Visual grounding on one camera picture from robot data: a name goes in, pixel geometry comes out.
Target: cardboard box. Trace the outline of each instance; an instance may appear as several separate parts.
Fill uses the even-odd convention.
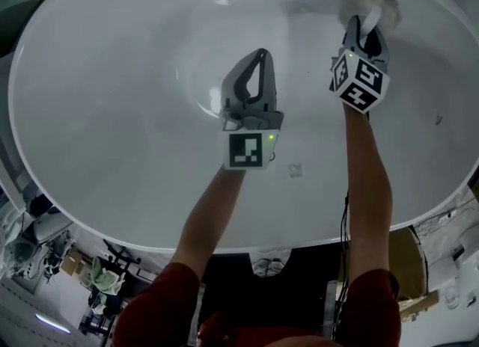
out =
[[[343,266],[338,281],[343,280]],[[419,239],[409,229],[400,229],[389,235],[389,268],[399,283],[398,301],[410,301],[427,295],[426,257]]]
[[[81,263],[82,254],[75,248],[72,248],[70,252],[65,256],[65,259],[61,263],[60,268],[68,275],[73,275],[73,273]]]
[[[437,291],[430,292],[422,298],[403,301],[399,303],[400,317],[402,322],[414,321],[420,313],[425,313],[432,306],[439,303]]]

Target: white wall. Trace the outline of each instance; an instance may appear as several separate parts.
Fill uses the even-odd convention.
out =
[[[479,334],[479,302],[466,307],[466,297],[474,292],[479,298],[479,271],[472,265],[461,266],[457,280],[460,304],[449,310],[441,303],[422,313],[415,322],[403,323],[400,347],[434,347],[473,340]]]
[[[35,296],[49,303],[69,323],[78,328],[88,307],[90,291],[77,279],[60,270],[49,283],[42,280],[38,284]]]

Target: equipment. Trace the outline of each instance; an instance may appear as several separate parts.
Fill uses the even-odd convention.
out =
[[[365,114],[385,97],[389,50],[379,29],[394,29],[400,21],[395,0],[346,0],[339,19],[346,26],[343,46],[332,58],[330,90],[344,103]]]
[[[14,242],[14,265],[10,274],[24,279],[34,279],[42,274],[49,279],[60,271],[60,264],[75,243],[68,232],[73,222],[43,194],[30,202],[24,216],[35,219],[25,226],[25,231]]]
[[[257,95],[248,82],[259,67]],[[266,169],[278,140],[284,114],[276,111],[272,56],[258,49],[245,56],[222,83],[223,132],[219,135],[226,169]]]

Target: green cloth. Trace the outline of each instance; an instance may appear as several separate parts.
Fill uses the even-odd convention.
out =
[[[121,285],[125,281],[125,273],[118,275],[113,271],[102,268],[100,265],[100,260],[97,257],[93,258],[93,267],[91,268],[90,276],[91,282],[103,294],[118,294],[121,289]]]

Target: white bathtub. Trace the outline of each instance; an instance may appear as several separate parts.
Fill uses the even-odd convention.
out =
[[[478,36],[451,0],[398,0],[391,86],[371,113],[393,227],[425,218],[478,166]],[[19,42],[10,121],[28,171],[65,214],[130,247],[168,250],[221,164],[219,91],[264,47],[285,120],[247,174],[220,252],[337,241],[347,192],[329,92],[339,0],[46,0]],[[302,177],[288,166],[302,164]]]

